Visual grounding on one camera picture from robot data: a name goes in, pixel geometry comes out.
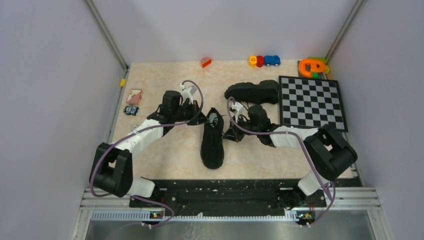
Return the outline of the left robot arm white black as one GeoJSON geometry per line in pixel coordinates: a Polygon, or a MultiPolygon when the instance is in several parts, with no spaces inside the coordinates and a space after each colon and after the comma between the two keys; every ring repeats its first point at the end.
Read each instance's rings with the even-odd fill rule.
{"type": "Polygon", "coordinates": [[[89,177],[90,188],[103,190],[104,196],[140,196],[147,206],[156,206],[161,194],[155,190],[153,181],[134,176],[133,157],[176,126],[195,126],[206,122],[202,113],[203,104],[193,99],[197,91],[194,85],[186,87],[182,92],[167,90],[156,111],[139,127],[111,144],[101,143],[94,156],[89,177]]]}

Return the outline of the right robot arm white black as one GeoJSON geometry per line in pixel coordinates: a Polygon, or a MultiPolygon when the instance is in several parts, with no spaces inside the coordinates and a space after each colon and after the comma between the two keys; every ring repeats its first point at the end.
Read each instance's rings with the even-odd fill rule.
{"type": "Polygon", "coordinates": [[[225,139],[240,142],[245,135],[256,136],[268,147],[302,150],[311,170],[293,192],[293,200],[299,206],[307,206],[317,190],[334,182],[358,160],[357,152],[333,124],[319,128],[289,127],[271,123],[261,105],[250,107],[247,118],[241,115],[242,110],[244,106],[240,102],[228,104],[230,126],[225,139]]]}

